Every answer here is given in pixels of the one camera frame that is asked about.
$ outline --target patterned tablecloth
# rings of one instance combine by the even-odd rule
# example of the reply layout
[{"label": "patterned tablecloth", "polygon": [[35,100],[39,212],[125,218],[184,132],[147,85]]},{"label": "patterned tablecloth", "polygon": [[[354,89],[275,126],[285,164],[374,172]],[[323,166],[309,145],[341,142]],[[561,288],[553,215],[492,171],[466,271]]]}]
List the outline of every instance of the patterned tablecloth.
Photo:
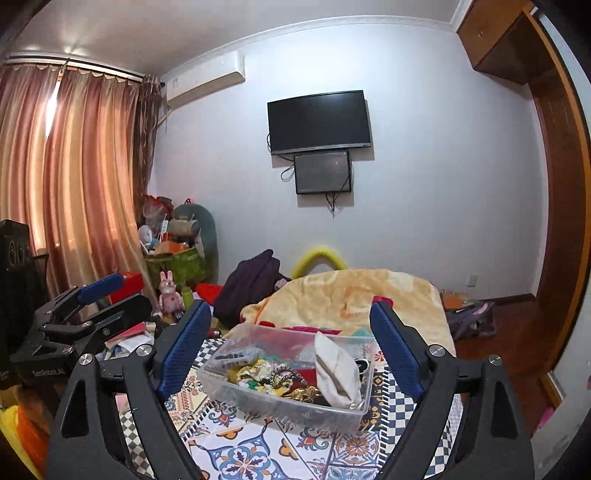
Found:
[{"label": "patterned tablecloth", "polygon": [[[372,480],[392,452],[415,404],[398,388],[381,351],[371,404],[359,432],[340,434],[265,419],[209,400],[197,369],[223,340],[206,340],[182,390],[166,408],[206,479]],[[456,395],[426,478],[443,471],[462,416]],[[121,416],[137,471],[154,476],[129,410]]]}]

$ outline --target transparent plastic container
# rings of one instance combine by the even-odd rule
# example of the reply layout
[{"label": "transparent plastic container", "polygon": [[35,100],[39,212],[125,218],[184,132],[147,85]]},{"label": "transparent plastic container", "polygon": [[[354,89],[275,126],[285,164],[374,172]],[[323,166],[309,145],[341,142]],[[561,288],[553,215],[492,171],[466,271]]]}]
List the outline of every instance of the transparent plastic container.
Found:
[{"label": "transparent plastic container", "polygon": [[[314,335],[308,332],[241,323],[234,327],[232,337],[216,351],[212,358],[237,348],[257,347],[265,351],[266,355],[276,357],[282,362],[301,364],[302,368],[313,368]],[[340,335],[328,337],[353,358],[365,359],[369,362],[369,368],[361,378],[362,403],[357,409],[324,407],[239,387],[229,382],[224,375],[208,365],[208,362],[202,365],[197,376],[205,393],[212,400],[304,427],[353,433],[359,430],[361,419],[369,408],[376,343],[373,337]]]}]

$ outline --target small monitor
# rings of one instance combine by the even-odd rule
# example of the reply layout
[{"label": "small monitor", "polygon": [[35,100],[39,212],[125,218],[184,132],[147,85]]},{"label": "small monitor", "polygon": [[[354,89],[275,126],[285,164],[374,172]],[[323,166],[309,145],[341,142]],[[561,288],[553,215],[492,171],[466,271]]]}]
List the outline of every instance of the small monitor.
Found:
[{"label": "small monitor", "polygon": [[351,160],[347,151],[296,155],[294,168],[298,195],[351,191]]}]

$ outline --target loudspeaker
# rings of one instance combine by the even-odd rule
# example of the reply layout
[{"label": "loudspeaker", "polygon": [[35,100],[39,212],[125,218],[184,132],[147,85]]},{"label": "loudspeaker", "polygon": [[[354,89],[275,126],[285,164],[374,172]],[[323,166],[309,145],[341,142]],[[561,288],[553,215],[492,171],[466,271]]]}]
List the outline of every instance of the loudspeaker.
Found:
[{"label": "loudspeaker", "polygon": [[29,227],[12,220],[0,221],[0,390],[19,383],[9,357],[33,323],[39,292]]}]

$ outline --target wooden floor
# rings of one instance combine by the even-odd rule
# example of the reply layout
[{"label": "wooden floor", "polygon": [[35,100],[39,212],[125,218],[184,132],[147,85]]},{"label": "wooden floor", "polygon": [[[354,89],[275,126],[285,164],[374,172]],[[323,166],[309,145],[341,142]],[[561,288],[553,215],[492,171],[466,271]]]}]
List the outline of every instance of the wooden floor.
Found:
[{"label": "wooden floor", "polygon": [[545,410],[551,406],[539,377],[554,338],[543,326],[533,301],[497,305],[493,309],[496,335],[456,342],[459,358],[480,360],[495,353],[503,359],[513,388],[521,403],[525,428],[533,434]]}]

